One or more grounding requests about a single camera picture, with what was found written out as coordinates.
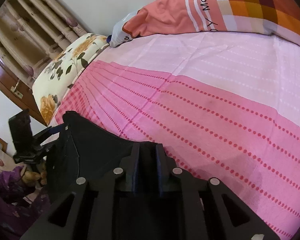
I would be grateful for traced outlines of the left hand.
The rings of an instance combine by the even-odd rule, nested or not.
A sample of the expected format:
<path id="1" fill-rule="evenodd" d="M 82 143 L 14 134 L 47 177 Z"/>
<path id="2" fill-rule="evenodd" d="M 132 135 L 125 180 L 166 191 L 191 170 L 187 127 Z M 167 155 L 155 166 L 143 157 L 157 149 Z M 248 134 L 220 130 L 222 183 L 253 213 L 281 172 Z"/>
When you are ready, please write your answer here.
<path id="1" fill-rule="evenodd" d="M 28 165 L 25 165 L 21 170 L 21 180 L 23 183 L 29 186 L 35 186 L 38 183 L 41 185 L 47 184 L 47 172 L 44 164 L 39 166 L 39 173 L 34 172 Z"/>

